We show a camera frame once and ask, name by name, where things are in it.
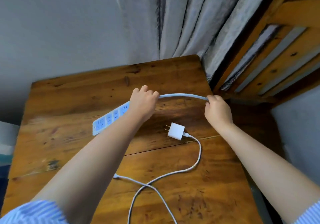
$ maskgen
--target hand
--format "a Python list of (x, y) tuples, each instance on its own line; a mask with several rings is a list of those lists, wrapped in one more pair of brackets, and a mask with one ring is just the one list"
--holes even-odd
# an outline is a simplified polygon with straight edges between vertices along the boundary
[(129, 111), (134, 112), (143, 122), (150, 119), (156, 109), (159, 98), (158, 92), (148, 91), (148, 86), (144, 85), (139, 90), (134, 89), (130, 98)]
[(207, 96), (209, 102), (205, 103), (204, 115), (208, 122), (219, 131), (223, 127), (233, 124), (229, 105), (220, 96)]

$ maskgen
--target wooden table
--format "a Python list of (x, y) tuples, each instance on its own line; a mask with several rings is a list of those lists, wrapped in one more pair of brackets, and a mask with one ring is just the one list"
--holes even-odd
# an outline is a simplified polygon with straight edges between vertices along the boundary
[[(92, 122), (130, 99), (144, 84), (160, 94), (211, 94), (198, 56), (186, 56), (63, 76), (32, 84), (19, 131), (2, 215), (28, 202), (92, 136)], [(160, 99), (138, 131), (117, 171), (141, 182), (194, 164), (199, 146), (167, 136), (165, 125), (182, 124), (202, 143), (196, 169), (154, 183), (178, 223), (262, 223), (241, 164), (204, 117), (205, 102)], [(93, 223), (125, 224), (140, 186), (112, 180)], [(138, 196), (132, 223), (173, 223), (151, 189)]]

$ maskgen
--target wall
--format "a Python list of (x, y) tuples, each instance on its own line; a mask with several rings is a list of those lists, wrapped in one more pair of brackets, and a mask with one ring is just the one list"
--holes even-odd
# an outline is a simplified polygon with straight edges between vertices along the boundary
[(126, 64), (124, 42), (116, 0), (0, 0), (0, 120), (34, 81)]
[(272, 110), (287, 158), (320, 185), (320, 86)]

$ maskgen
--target forearm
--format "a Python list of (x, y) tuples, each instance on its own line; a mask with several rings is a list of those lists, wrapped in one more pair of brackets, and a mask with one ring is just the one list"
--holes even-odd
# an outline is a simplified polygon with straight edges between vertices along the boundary
[(80, 150), (34, 197), (55, 201), (73, 222), (84, 202), (97, 205), (142, 119), (128, 111)]
[(259, 189), (288, 223), (320, 199), (320, 189), (298, 169), (234, 124), (218, 129)]

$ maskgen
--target blue striped sleeve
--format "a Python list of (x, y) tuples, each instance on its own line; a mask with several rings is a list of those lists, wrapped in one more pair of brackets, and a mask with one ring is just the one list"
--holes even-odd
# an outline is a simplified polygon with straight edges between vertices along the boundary
[(320, 200), (310, 206), (294, 224), (319, 224), (320, 223)]
[(55, 202), (34, 201), (23, 204), (0, 219), (0, 224), (68, 224)]

